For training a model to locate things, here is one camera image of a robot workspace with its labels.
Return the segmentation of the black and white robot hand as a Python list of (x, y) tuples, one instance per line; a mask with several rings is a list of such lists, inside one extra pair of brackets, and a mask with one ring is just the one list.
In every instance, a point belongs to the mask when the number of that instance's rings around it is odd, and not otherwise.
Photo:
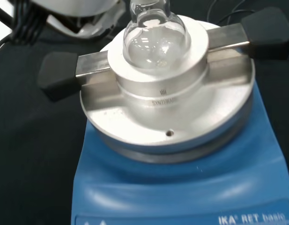
[(47, 22), (60, 33), (92, 39), (113, 29), (126, 12), (123, 0), (33, 0), (49, 14)]

